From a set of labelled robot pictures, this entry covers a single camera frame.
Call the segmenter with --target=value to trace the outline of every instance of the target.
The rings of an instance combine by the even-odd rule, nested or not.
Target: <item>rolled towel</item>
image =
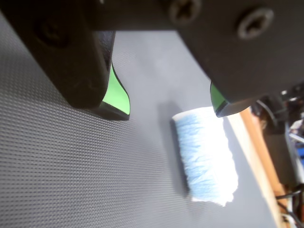
[[[225,206],[233,200],[238,175],[223,119],[205,107],[179,113],[173,120],[192,200]]]

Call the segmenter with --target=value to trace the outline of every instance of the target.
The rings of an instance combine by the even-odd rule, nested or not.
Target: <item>blue object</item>
[[[223,120],[215,116],[212,107],[177,114],[173,119],[193,200],[225,206],[233,199],[238,176]]]

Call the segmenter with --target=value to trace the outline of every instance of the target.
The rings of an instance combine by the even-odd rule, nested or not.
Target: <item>screw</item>
[[[68,39],[65,30],[51,19],[38,21],[35,25],[35,32],[39,39],[49,46],[63,48],[67,45]]]
[[[268,8],[258,8],[244,16],[239,23],[237,34],[240,39],[249,40],[260,36],[271,25],[274,12]]]
[[[191,23],[200,13],[201,0],[173,0],[169,5],[169,17],[176,25]]]

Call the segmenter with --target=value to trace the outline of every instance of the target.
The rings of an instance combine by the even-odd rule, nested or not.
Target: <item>gray rubber surface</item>
[[[209,81],[174,32],[117,34],[131,119],[109,122],[71,108],[2,16],[0,31],[0,227],[275,227],[228,123],[235,200],[190,201],[170,119],[209,106]]]

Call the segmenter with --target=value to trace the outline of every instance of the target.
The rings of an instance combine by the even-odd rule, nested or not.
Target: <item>textured gray mat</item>
[[[239,173],[225,208],[192,203],[171,117],[210,105],[174,32],[121,32],[114,66],[131,119],[72,109],[0,16],[0,227],[274,227],[226,123]]]

